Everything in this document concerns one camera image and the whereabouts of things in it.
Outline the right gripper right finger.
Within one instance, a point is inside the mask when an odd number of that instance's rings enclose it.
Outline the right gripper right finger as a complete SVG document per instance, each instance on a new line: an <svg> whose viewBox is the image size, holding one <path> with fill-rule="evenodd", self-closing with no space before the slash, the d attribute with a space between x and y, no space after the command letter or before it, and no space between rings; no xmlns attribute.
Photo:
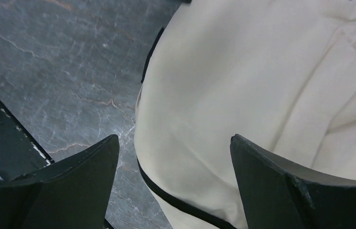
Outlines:
<svg viewBox="0 0 356 229"><path fill-rule="evenodd" d="M241 135L230 153L250 229L356 229L356 180L271 153Z"/></svg>

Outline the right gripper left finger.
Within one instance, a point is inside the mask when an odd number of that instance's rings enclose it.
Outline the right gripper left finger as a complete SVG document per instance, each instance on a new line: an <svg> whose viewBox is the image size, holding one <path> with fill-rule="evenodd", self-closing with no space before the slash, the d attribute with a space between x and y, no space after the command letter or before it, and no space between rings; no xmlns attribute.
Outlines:
<svg viewBox="0 0 356 229"><path fill-rule="evenodd" d="M109 229L108 202L119 157L110 135L42 169L0 181L0 229Z"/></svg>

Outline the cream canvas backpack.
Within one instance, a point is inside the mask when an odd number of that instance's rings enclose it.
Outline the cream canvas backpack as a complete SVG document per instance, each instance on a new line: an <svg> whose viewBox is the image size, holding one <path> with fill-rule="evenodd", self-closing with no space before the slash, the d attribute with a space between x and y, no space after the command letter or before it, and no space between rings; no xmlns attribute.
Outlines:
<svg viewBox="0 0 356 229"><path fill-rule="evenodd" d="M134 146L174 229L214 229L161 193L248 228L230 154L239 134L356 180L356 0L194 0L159 36Z"/></svg>

